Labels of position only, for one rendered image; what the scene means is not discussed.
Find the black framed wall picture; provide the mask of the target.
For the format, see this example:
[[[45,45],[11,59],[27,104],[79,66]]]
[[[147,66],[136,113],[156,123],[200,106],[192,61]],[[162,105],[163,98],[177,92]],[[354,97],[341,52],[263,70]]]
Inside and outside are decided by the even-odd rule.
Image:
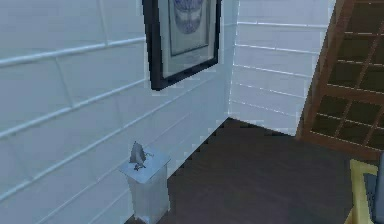
[[[142,0],[151,88],[218,63],[222,0]]]

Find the yellow wooden table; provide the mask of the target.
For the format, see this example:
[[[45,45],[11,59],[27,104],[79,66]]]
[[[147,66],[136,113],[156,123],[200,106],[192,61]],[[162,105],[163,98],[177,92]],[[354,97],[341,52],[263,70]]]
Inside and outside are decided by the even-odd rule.
[[[374,224],[370,218],[364,175],[372,174],[376,176],[378,168],[374,165],[351,159],[350,171],[353,207],[344,224]]]

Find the white pedestal stand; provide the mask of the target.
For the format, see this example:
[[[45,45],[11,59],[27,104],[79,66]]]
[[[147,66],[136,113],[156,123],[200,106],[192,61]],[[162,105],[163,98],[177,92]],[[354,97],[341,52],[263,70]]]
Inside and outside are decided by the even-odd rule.
[[[158,150],[145,148],[144,167],[135,170],[129,161],[119,167],[128,181],[134,218],[145,224],[156,224],[170,210],[167,188],[167,164],[170,156]]]

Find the small grey statuette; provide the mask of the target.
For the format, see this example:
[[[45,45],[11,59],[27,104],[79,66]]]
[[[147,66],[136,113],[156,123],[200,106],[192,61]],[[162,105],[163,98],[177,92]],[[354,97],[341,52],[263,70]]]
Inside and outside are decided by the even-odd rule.
[[[145,168],[145,162],[148,156],[153,157],[153,154],[145,152],[141,144],[134,142],[129,162],[134,164],[135,171],[139,171],[141,168]]]

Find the grey blue chair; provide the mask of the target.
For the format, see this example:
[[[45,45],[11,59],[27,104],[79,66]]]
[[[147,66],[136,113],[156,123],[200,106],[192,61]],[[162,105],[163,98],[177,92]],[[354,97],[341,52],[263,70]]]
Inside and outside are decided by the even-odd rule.
[[[376,175],[364,174],[370,219],[374,224],[384,224],[384,153],[380,156]]]

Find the brown wooden lattice shelf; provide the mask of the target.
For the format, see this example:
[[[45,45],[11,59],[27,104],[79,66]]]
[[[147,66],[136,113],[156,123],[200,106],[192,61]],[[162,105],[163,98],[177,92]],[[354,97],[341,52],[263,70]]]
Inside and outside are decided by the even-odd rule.
[[[384,0],[336,0],[296,138],[365,160],[384,151]]]

